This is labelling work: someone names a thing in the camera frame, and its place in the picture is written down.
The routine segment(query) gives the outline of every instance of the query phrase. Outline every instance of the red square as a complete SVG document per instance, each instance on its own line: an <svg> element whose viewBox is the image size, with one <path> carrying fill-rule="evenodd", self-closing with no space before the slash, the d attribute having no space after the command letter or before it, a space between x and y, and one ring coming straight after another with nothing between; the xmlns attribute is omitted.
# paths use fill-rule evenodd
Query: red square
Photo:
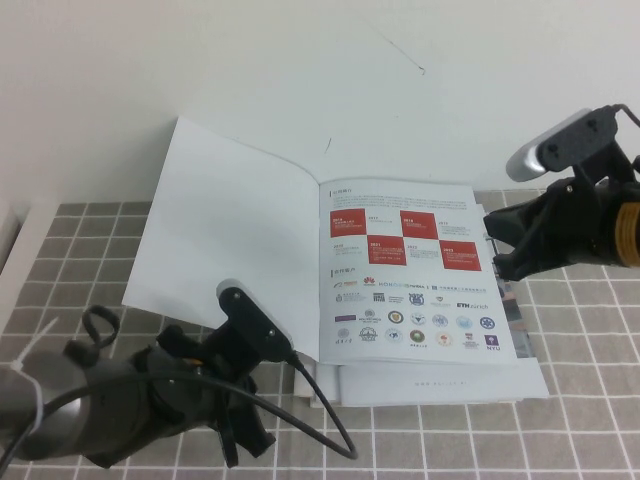
<svg viewBox="0 0 640 480"><path fill-rule="evenodd" d="M410 238L438 239L436 217L433 213L408 212L400 210L402 235Z"/></svg>
<svg viewBox="0 0 640 480"><path fill-rule="evenodd" d="M480 259L476 244L473 242L454 242L440 240L442 262L447 270L467 270L479 272Z"/></svg>
<svg viewBox="0 0 640 480"><path fill-rule="evenodd" d="M364 208L334 210L329 215L331 217L331 238L367 234L367 216L364 213Z"/></svg>
<svg viewBox="0 0 640 480"><path fill-rule="evenodd" d="M370 265L406 265L404 239L386 235L367 235Z"/></svg>

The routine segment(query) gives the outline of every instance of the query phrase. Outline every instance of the printed page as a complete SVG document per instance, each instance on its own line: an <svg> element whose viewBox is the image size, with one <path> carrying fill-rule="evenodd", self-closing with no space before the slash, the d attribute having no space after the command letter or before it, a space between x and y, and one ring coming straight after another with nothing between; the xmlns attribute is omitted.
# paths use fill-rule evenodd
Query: printed page
<svg viewBox="0 0 640 480"><path fill-rule="evenodd" d="M309 174L180 118L123 302L217 328L236 279L317 359L318 228Z"/></svg>
<svg viewBox="0 0 640 480"><path fill-rule="evenodd" d="M346 407L482 403L548 398L535 358L516 365L417 365L371 362L338 367Z"/></svg>
<svg viewBox="0 0 640 480"><path fill-rule="evenodd" d="M320 361L514 363L470 187L320 186Z"/></svg>

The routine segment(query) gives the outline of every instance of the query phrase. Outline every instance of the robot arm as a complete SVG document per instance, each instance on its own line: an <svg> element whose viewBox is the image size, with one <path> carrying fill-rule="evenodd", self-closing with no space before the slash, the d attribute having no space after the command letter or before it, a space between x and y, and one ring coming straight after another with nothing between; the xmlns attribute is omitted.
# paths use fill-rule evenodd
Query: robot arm
<svg viewBox="0 0 640 480"><path fill-rule="evenodd" d="M624 105L582 110L511 157L507 173L516 181L569 167L574 177L485 217L488 234L514 247L495 257L503 279L576 263L640 266L640 157L632 165L615 140L620 110L640 127Z"/></svg>

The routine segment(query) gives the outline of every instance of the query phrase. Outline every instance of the gray tiled surface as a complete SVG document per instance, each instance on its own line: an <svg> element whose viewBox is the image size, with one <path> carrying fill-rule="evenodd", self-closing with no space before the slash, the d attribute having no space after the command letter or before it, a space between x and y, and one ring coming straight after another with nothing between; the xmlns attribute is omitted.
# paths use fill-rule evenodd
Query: gray tiled surface
<svg viewBox="0 0 640 480"><path fill-rule="evenodd" d="M535 191L482 192L488 210ZM4 333L0 363L15 358L49 319L59 323L40 347L60 349L79 334L93 302L116 309L122 333L108 351L127 358L172 323L194 338L203 329L122 308L122 294L149 204L63 205ZM9 480L570 480L640 479L640 271L576 266L515 286L551 398L515 405L339 408L360 459L347 461L263 414L278 443L263 457L241 454L223 467L213 432L156 442L111 471L86 460L14 465ZM330 420L293 398L292 372L256 371L260 392L338 438Z"/></svg>

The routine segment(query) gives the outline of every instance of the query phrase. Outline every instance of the black cable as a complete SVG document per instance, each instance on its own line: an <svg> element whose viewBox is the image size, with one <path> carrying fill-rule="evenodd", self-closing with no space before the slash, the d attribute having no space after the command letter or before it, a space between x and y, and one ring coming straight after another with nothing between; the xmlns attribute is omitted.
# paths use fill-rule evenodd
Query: black cable
<svg viewBox="0 0 640 480"><path fill-rule="evenodd" d="M336 414L335 410L329 403L329 400L327 400L327 397L325 397L324 393L322 393L322 390L320 390L320 387L316 383L315 379L311 376L311 374L307 371L307 369L304 368L304 365L300 360L300 358L298 357L297 352L293 352L291 357L287 359L287 363L291 365L293 368L295 368L296 370L298 370L304 376L307 382L309 382L309 385L311 385L311 388L313 388L313 391L316 392L316 395L322 402L322 405L324 405L324 408L327 410L327 413L331 417L331 420L333 420L333 423L335 423L336 427L338 428L340 435L342 435L342 438L347 444L349 451L347 452L345 450L342 453L341 452L337 452L337 453L340 453L340 455L342 455L343 457L349 458L351 460L355 460L356 458L358 458L358 451L356 450L356 446L353 444L351 437L349 437L349 434L347 433L347 429L344 428L344 425L338 418L338 415Z"/></svg>
<svg viewBox="0 0 640 480"><path fill-rule="evenodd" d="M304 370L304 367L302 367L301 372L303 375L305 375L306 373L305 378L309 380L310 375L308 372L306 372L306 370ZM328 404L328 402L325 403L326 398L324 397L322 392L319 390L319 388L317 387L313 379L311 379L311 382L313 383L310 382L311 386L314 388L314 391L318 394L323 404L325 404L325 406L327 407L327 411L329 412L329 415L338 426L338 429L340 430L342 438L347 444L349 450L345 449L344 447L341 447L330 438L322 435L316 429L307 425L302 420L299 420L298 418L294 417L289 412L286 412L280 407L277 407L276 405L268 402L267 400L257 395L254 395L252 393L247 392L246 390L243 390L242 388L238 387L237 385L234 385L233 383L229 383L224 380L220 380L218 378L203 377L200 375L196 375L194 373L180 372L180 371L133 373L129 375L123 375L122 377L119 377L119 378L113 378L113 379L97 382L85 387L76 388L74 390L71 390L67 393L60 395L59 397L47 403L44 406L44 413L43 413L42 420L43 421L46 420L48 417L53 415L60 408L80 398L83 398L89 395L95 395L105 390L109 390L110 388L114 388L120 385L125 385L128 383L148 383L148 382L153 382L158 380L174 380L174 381L185 382L185 383L193 383L193 384L200 385L201 387L211 388L214 390L218 389L218 390L226 391L228 393L233 393L235 395L238 395L244 398L245 400L248 400L250 403L266 410L267 412L272 413L273 415L279 417L280 419L284 420L288 424L299 429L301 432L306 433L314 440L320 442L322 445L326 446L330 450L333 450L337 454L350 459L355 459L358 456L355 446L353 444L353 441L349 437L349 434L345 430L342 423L340 423L339 419L337 418L337 415L335 414L331 406ZM0 458L0 478L3 477L3 475L9 468L9 464L15 457L16 453L18 452L18 450L20 450L24 442L29 437L29 434L33 430L35 419L36 419L36 413L34 412L30 416L28 422L25 424L23 429L20 431L20 434L13 439L11 444L9 444L7 449L4 451L2 458Z"/></svg>
<svg viewBox="0 0 640 480"><path fill-rule="evenodd" d="M636 117L635 113L633 113L631 111L631 109L629 107L627 107L625 104L618 103L618 104L614 105L613 108L615 108L618 111L622 110L624 113L627 114L627 117L629 117L631 119L631 121L633 123L635 123L640 128L640 118Z"/></svg>

